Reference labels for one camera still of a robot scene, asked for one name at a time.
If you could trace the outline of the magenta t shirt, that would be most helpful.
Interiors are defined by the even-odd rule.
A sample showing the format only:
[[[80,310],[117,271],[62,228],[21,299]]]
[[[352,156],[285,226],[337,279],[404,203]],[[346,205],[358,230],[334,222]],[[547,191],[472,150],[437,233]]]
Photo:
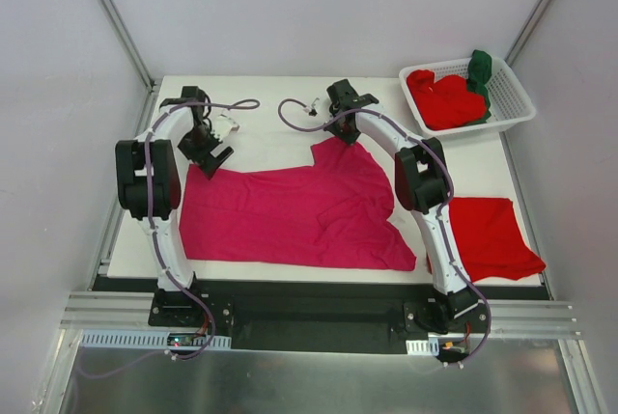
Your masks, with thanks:
[[[186,256],[409,272],[416,257],[389,218],[390,181],[359,144],[329,138],[312,164],[207,179],[190,166],[181,211]]]

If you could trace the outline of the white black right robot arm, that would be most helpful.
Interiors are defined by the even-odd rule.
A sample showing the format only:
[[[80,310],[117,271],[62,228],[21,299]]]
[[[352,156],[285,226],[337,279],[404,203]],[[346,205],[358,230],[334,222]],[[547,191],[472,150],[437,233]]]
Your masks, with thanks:
[[[429,257],[434,300],[414,313],[416,325],[444,335],[460,329],[479,304],[450,222],[454,184],[443,147],[424,139],[386,115],[371,94],[360,95],[347,79],[326,89],[331,119],[325,129],[347,144],[366,135],[394,162],[394,189],[421,232]]]

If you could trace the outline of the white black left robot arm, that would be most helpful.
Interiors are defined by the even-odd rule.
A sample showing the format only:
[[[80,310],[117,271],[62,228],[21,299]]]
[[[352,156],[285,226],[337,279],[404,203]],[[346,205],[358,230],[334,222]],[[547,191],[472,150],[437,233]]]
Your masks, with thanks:
[[[157,263],[155,314],[171,312],[185,326],[203,318],[205,304],[181,240],[183,185],[176,156],[211,179],[234,152],[222,146],[224,139],[239,128],[225,115],[212,119],[211,109],[205,91],[185,86],[178,97],[163,100],[146,130],[115,146],[120,206],[144,231]]]

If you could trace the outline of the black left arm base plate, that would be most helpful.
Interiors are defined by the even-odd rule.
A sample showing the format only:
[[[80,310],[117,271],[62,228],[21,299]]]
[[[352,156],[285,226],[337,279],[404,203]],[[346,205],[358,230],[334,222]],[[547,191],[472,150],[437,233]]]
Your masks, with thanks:
[[[222,296],[199,295],[209,308],[213,322],[226,330],[232,325],[234,304]],[[181,291],[157,290],[151,304],[148,324],[152,327],[185,327],[197,329],[205,322],[208,314],[204,308]]]

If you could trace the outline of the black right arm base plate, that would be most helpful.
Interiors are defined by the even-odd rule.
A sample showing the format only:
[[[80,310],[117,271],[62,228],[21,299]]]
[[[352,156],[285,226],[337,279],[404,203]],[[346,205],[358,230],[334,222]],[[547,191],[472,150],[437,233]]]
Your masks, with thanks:
[[[408,333],[484,333],[488,329],[489,311],[475,296],[438,294],[426,301],[405,302],[404,318]]]

